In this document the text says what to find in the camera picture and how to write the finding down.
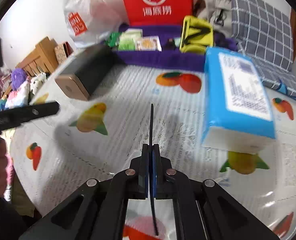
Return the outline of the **orange print tissue pack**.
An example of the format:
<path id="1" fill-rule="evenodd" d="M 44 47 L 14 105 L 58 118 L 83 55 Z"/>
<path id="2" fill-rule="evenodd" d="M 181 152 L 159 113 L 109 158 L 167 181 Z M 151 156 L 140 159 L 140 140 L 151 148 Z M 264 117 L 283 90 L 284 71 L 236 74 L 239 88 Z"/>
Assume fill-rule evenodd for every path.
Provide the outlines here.
<path id="1" fill-rule="evenodd" d="M 162 46 L 158 36 L 140 37 L 135 42 L 137 51 L 162 51 Z"/>

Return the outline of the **white cotton glove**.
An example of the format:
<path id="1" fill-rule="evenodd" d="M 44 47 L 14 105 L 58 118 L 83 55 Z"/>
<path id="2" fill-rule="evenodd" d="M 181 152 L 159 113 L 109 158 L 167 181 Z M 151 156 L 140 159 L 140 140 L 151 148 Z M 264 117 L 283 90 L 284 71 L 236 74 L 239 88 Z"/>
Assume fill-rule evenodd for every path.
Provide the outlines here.
<path id="1" fill-rule="evenodd" d="M 174 44 L 176 47 L 179 47 L 181 44 L 181 38 L 180 37 L 175 37 L 174 39 Z"/>

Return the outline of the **purple plush toy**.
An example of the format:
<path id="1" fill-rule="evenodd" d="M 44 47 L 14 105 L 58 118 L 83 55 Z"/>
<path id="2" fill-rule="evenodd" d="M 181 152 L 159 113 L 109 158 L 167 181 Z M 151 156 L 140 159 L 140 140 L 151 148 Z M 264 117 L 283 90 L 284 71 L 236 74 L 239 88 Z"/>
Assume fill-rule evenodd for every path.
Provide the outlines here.
<path id="1" fill-rule="evenodd" d="M 14 71 L 12 71 L 11 73 L 12 90 L 17 90 L 21 86 L 21 84 L 26 81 L 27 77 L 28 76 L 26 72 L 21 68 L 16 68 Z"/>

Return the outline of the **fruit print tablecloth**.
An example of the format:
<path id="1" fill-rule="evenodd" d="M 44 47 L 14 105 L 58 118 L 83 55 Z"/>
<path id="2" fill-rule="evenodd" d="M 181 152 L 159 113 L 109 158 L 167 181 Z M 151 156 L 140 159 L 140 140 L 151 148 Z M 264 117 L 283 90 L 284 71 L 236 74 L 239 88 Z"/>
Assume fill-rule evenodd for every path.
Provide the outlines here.
<path id="1" fill-rule="evenodd" d="M 268 169 L 242 175 L 221 167 L 225 151 L 201 145 L 204 93 L 163 87 L 160 69 L 115 67 L 91 101 L 68 98 L 55 72 L 32 102 L 57 101 L 60 111 L 15 131 L 10 153 L 28 197 L 46 215 L 88 178 L 111 178 L 139 155 L 149 139 L 149 112 L 154 108 L 153 140 L 163 156 L 189 177 L 215 179 L 282 239 L 296 238 L 296 101 L 294 117 L 277 109 L 278 140 L 260 152 Z"/>

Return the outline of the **wooden furniture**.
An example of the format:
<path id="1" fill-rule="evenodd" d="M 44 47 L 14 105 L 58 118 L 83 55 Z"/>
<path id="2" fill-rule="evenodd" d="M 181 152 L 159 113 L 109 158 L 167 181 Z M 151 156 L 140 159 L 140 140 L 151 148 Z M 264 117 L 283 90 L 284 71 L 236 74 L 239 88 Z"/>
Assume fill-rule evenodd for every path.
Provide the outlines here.
<path id="1" fill-rule="evenodd" d="M 24 70 L 29 77 L 41 73 L 52 74 L 72 53 L 73 49 L 68 42 L 57 44 L 53 38 L 46 36 L 17 64 L 16 69 Z"/>

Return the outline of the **blue tissue paper pack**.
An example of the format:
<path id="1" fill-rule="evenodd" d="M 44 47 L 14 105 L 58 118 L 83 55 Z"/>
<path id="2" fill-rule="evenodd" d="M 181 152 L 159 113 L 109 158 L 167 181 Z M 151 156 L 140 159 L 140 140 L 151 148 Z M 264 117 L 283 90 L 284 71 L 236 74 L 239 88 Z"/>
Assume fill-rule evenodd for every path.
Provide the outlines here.
<path id="1" fill-rule="evenodd" d="M 204 73 L 204 147 L 256 154 L 275 141 L 272 108 L 249 57 L 207 48 Z"/>

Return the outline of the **dark box with gold end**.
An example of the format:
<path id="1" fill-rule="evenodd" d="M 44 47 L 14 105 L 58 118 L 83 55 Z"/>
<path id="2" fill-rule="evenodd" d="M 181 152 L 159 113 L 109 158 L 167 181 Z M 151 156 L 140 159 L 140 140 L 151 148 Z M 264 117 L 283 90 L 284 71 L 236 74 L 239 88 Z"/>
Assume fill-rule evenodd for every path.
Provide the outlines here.
<path id="1" fill-rule="evenodd" d="M 79 53 L 55 78 L 55 82 L 67 97 L 88 101 L 117 64 L 119 58 L 109 46 L 96 44 Z"/>

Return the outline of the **purple fleece towel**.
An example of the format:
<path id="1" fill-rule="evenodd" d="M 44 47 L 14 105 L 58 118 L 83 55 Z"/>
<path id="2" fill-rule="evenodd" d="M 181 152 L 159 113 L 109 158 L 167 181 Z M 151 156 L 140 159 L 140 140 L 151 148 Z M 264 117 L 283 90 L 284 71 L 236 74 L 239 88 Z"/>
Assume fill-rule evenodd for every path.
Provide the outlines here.
<path id="1" fill-rule="evenodd" d="M 168 39 L 180 37 L 181 25 L 128 25 L 122 24 L 119 32 L 127 29 L 141 29 L 144 36 L 158 36 L 162 50 L 154 51 L 116 51 L 124 64 L 159 69 L 177 69 L 192 72 L 204 72 L 205 56 L 195 53 L 181 53 L 178 48 L 165 49 Z"/>

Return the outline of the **green white wipes pack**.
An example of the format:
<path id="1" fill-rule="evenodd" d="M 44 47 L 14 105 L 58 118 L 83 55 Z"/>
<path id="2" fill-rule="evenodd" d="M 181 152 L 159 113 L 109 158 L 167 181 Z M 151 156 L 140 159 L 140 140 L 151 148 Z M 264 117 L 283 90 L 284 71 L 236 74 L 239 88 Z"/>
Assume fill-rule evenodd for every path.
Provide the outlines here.
<path id="1" fill-rule="evenodd" d="M 125 35 L 124 32 L 120 36 L 119 40 L 119 51 L 135 51 L 135 42 L 140 38 L 134 35 Z"/>

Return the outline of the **green snack packet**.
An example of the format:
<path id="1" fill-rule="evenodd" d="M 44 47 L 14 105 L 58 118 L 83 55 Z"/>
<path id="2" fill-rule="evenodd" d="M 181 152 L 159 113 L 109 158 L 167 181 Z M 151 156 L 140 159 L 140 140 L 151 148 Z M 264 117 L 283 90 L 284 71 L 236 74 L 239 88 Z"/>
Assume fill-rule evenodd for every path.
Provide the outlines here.
<path id="1" fill-rule="evenodd" d="M 120 32 L 112 32 L 109 37 L 106 39 L 105 44 L 110 48 L 115 48 L 119 46 L 121 33 Z"/>

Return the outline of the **yellow black folded bag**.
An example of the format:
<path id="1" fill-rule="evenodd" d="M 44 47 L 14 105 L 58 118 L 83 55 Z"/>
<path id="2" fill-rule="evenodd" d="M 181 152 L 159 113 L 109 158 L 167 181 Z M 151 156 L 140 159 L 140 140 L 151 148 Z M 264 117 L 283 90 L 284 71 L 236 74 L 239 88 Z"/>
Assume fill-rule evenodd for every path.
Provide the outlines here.
<path id="1" fill-rule="evenodd" d="M 214 45 L 212 25 L 201 18 L 185 16 L 179 50 L 181 53 L 204 55 L 208 47 Z"/>

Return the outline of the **white plastic shopping bag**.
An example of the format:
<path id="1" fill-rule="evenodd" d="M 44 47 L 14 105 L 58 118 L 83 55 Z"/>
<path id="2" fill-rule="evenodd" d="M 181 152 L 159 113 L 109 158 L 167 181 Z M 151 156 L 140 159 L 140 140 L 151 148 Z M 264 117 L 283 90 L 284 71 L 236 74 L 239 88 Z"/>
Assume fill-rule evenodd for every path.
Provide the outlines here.
<path id="1" fill-rule="evenodd" d="M 123 23 L 105 0 L 61 0 L 68 34 L 76 48 L 106 40 Z"/>

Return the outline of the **red non-woven tote bag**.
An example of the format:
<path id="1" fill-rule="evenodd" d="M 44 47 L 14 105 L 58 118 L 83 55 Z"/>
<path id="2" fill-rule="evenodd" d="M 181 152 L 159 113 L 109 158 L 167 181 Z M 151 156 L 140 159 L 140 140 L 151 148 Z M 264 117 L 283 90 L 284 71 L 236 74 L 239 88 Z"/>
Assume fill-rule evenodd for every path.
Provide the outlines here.
<path id="1" fill-rule="evenodd" d="M 193 0 L 123 0 L 131 25 L 181 25 Z"/>

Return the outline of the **grey canvas backpack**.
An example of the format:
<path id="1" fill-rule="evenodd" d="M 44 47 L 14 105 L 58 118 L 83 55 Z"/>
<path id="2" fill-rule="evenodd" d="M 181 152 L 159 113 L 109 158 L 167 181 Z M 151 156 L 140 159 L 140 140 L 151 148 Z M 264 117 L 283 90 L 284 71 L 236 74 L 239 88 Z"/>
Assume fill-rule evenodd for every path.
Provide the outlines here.
<path id="1" fill-rule="evenodd" d="M 232 37 L 232 0 L 197 0 L 193 15 L 207 20 L 225 37 Z"/>

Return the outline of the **grey checked cushion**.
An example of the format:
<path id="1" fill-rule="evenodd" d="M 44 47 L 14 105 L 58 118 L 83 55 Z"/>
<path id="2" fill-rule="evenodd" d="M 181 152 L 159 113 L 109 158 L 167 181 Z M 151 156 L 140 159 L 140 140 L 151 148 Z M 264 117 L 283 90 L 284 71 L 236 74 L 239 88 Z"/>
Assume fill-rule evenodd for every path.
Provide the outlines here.
<path id="1" fill-rule="evenodd" d="M 296 100 L 290 19 L 263 0 L 231 0 L 232 35 L 262 84 Z"/>

